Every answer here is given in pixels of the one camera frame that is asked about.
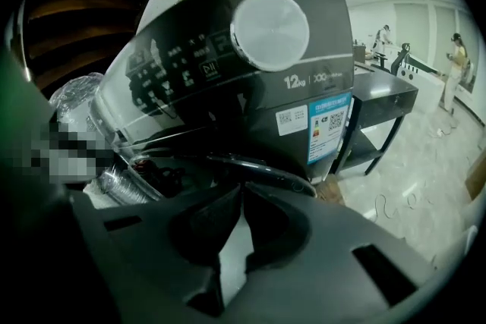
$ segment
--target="woman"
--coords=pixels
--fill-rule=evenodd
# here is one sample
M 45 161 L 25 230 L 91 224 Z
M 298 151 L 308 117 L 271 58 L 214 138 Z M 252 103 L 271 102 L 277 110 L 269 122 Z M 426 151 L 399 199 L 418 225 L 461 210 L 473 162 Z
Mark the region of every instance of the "woman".
M 464 42 L 462 41 L 460 34 L 454 33 L 450 40 L 454 41 L 456 48 L 454 54 L 447 53 L 447 58 L 451 61 L 452 67 L 446 83 L 443 105 L 446 111 L 452 115 L 454 95 L 456 94 L 457 85 L 461 81 L 462 70 L 467 65 L 468 52 L 465 49 Z

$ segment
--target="blue label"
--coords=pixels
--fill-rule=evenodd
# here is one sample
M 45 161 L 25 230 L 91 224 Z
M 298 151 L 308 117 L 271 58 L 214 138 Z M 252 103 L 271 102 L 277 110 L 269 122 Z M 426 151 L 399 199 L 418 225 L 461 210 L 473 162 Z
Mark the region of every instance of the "blue label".
M 351 97 L 351 92 L 347 92 L 309 105 L 308 164 L 336 151 L 346 125 Z

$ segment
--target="12kg label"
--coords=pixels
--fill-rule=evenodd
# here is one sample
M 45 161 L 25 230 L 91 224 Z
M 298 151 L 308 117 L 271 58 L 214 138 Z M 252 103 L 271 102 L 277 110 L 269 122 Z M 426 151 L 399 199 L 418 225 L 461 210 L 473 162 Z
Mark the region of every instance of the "12kg label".
M 287 89 L 291 90 L 293 88 L 305 87 L 305 80 L 299 80 L 297 74 L 292 76 L 287 76 L 283 79 L 287 83 Z

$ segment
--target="white knob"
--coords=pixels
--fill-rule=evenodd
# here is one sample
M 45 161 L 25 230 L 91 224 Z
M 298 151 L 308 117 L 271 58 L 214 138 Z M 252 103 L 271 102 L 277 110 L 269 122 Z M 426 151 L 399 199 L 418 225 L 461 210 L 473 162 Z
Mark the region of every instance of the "white knob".
M 283 71 L 302 58 L 309 24 L 293 0 L 243 0 L 231 23 L 236 52 L 262 71 Z

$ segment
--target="table leg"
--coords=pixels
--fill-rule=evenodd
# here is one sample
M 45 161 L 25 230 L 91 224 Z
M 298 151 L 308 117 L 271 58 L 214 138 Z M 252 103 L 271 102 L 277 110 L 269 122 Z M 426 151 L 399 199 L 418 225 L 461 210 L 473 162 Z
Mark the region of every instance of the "table leg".
M 361 104 L 355 100 L 352 108 L 351 118 L 349 119 L 348 129 L 346 130 L 344 138 L 342 139 L 341 150 L 339 151 L 339 155 L 337 156 L 330 169 L 330 172 L 335 175 L 337 175 L 344 166 L 346 159 L 348 158 L 349 152 L 351 151 L 356 131 L 359 131 L 359 129 L 356 129 L 356 125 L 358 124 L 360 111 Z
M 379 156 L 379 157 L 377 157 L 373 160 L 371 165 L 369 165 L 368 168 L 366 169 L 366 171 L 364 172 L 364 175 L 368 175 L 369 173 L 371 173 L 371 171 L 374 169 L 374 167 L 380 161 L 381 157 L 383 157 L 385 152 L 388 150 L 388 147 L 392 143 L 393 138 L 395 137 L 396 133 L 398 133 L 398 130 L 400 129 L 400 126 L 402 125 L 404 117 L 405 116 L 400 116 L 399 118 L 395 119 L 395 123 L 393 123 L 392 129 L 388 133 L 388 137 L 385 140 L 385 143 L 383 144 L 383 146 L 381 147 L 381 150 L 380 150 L 382 152 L 381 156 Z

